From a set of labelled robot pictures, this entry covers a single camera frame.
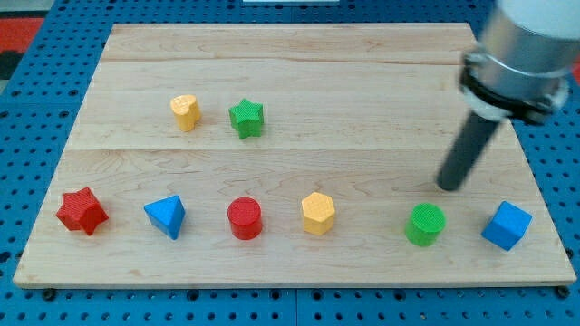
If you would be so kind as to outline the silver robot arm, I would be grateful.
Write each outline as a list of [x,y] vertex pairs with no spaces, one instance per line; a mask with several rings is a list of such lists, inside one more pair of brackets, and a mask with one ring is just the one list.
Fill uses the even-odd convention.
[[497,0],[464,54],[460,88],[485,120],[541,125],[566,103],[578,56],[579,0]]

